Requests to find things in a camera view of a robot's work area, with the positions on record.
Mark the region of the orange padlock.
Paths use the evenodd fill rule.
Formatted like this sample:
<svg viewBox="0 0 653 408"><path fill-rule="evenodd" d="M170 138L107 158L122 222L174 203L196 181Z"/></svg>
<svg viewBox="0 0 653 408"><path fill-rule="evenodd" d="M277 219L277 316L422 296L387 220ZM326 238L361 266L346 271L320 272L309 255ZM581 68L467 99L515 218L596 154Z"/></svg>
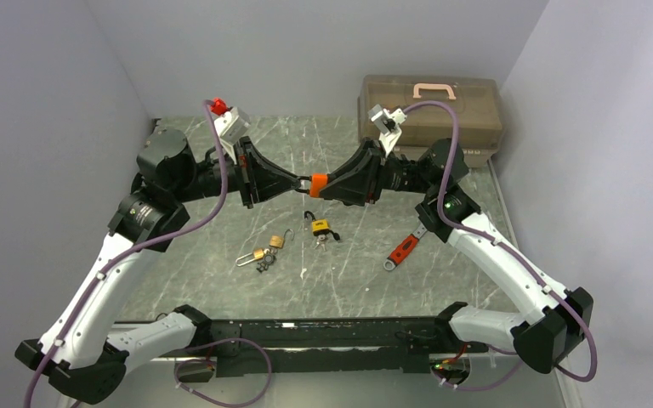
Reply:
<svg viewBox="0 0 653 408"><path fill-rule="evenodd" d="M321 190L329 183L329 177L325 173L313 173L310 176L298 176L299 187L297 192L301 192L313 198L321 196Z"/></svg>

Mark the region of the yellow padlock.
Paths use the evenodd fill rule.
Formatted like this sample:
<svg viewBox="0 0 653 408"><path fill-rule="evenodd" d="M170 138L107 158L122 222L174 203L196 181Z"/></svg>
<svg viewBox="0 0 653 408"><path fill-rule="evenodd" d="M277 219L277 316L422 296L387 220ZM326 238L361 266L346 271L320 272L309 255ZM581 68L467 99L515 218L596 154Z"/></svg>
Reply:
<svg viewBox="0 0 653 408"><path fill-rule="evenodd" d="M341 241L339 233L335 232L326 218L317 218L311 211L304 211L304 220L310 224L312 235L315 237L315 248L326 249L329 241Z"/></svg>

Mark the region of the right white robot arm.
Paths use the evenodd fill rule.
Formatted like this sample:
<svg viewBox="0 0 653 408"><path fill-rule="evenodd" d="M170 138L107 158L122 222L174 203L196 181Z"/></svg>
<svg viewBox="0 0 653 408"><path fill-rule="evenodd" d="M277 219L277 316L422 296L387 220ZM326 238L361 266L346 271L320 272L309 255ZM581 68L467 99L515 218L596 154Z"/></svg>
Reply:
<svg viewBox="0 0 653 408"><path fill-rule="evenodd" d="M478 265L517 307L515 313L478 309L455 302L435 318L434 340L454 353L465 343L483 343L515 353L532 370L549 374L581 343L589 349L588 373L596 374L596 342L589 329L593 297L570 290L529 261L496 229L486 213L460 187L468 173L451 139L439 139L418 160L387 153L374 139L336 171L309 177L309 195L344 205L375 202L383 190L421 193L416 205L424 228Z"/></svg>

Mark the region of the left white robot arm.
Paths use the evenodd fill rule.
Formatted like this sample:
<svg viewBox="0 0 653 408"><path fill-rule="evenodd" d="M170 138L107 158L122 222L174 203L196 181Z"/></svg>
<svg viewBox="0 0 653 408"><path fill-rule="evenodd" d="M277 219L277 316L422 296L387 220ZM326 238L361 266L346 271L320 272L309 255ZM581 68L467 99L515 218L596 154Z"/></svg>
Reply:
<svg viewBox="0 0 653 408"><path fill-rule="evenodd" d="M223 206L236 191L246 206L299 190L302 179L263 157L250 138L232 143L215 132L214 153L198 161L179 130L153 133L137 158L131 192L119 203L102 247L62 315L38 339L23 341L16 358L61 394L95 405L123 378L178 349L190 357L208 350L212 321L189 305L111 337L110 330L139 278L180 236L196 230L186 204L213 197Z"/></svg>

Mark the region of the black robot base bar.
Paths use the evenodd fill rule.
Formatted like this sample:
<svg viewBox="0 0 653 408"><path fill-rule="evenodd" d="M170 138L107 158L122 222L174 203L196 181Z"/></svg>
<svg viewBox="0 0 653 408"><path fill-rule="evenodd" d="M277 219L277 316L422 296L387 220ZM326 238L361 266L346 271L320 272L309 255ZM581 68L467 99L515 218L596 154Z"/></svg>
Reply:
<svg viewBox="0 0 653 408"><path fill-rule="evenodd" d="M246 374L400 371L428 373L457 355L483 354L482 343L464 344L442 333L432 317L214 320L212 341L198 351L174 350L176 360L208 357L217 377Z"/></svg>

